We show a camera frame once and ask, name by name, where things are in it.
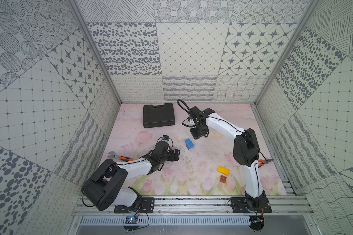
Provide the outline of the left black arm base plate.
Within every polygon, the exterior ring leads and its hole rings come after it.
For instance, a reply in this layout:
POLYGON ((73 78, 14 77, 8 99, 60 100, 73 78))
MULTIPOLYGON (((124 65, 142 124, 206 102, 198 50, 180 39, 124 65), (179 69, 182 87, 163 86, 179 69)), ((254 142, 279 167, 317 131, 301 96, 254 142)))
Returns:
POLYGON ((129 206, 115 206, 114 213, 153 213, 155 206, 155 198, 154 197, 141 197, 135 200, 135 202, 129 206))

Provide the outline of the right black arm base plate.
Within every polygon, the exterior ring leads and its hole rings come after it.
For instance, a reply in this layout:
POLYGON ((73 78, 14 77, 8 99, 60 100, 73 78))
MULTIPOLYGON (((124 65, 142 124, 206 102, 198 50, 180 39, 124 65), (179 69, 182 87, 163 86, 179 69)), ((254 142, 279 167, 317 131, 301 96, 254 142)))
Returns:
POLYGON ((271 213, 272 208, 266 197, 256 199, 245 197, 232 197, 229 200, 233 213, 271 213))

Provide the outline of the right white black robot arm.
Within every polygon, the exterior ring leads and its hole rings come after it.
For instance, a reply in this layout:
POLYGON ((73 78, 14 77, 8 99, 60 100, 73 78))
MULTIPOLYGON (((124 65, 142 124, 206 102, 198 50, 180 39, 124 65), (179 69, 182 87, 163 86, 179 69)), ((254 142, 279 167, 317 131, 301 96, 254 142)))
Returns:
POLYGON ((258 172, 260 149, 254 130, 240 128, 210 108, 200 110, 195 106, 187 113, 190 122, 188 127, 195 140, 208 137, 209 131, 214 129, 233 142, 233 158, 242 166, 245 176, 247 210, 257 212, 266 199, 266 194, 258 172))

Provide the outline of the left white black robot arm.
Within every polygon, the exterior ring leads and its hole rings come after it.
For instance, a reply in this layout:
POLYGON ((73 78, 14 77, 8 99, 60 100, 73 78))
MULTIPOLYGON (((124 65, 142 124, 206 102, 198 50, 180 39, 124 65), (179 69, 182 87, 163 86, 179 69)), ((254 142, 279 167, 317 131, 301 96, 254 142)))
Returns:
POLYGON ((180 150, 172 149, 168 140, 159 140, 153 150, 137 160, 118 163, 106 159, 83 184, 82 197, 99 211, 112 204, 139 211, 142 195, 132 187, 124 188, 125 181, 161 171, 166 162, 176 162, 179 156, 180 150))

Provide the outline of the light blue long lego brick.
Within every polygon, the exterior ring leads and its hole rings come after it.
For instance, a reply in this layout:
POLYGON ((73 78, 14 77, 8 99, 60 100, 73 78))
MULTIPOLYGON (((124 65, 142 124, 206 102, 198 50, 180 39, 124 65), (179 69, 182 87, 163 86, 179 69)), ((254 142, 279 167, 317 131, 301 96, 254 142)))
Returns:
POLYGON ((194 144, 192 143, 192 141, 190 139, 185 140, 185 146, 188 150, 191 150, 192 148, 194 148, 194 144))

